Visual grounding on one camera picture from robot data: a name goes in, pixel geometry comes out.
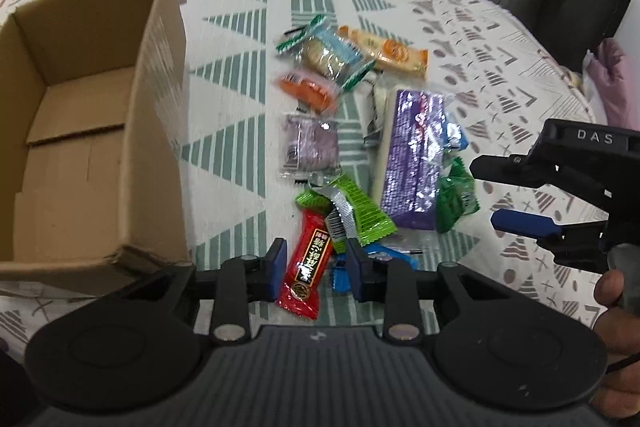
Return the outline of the person right hand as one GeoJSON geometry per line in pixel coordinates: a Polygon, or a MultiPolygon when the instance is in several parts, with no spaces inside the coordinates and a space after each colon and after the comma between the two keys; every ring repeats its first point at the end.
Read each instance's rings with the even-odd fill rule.
{"type": "MultiPolygon", "coordinates": [[[[609,362],[618,362],[639,351],[639,317],[617,306],[623,289],[623,273],[610,270],[600,277],[593,293],[597,303],[608,308],[597,319],[594,331],[605,344],[609,362]]],[[[639,413],[639,363],[606,376],[593,396],[591,404],[609,419],[637,415],[639,413]]]]}

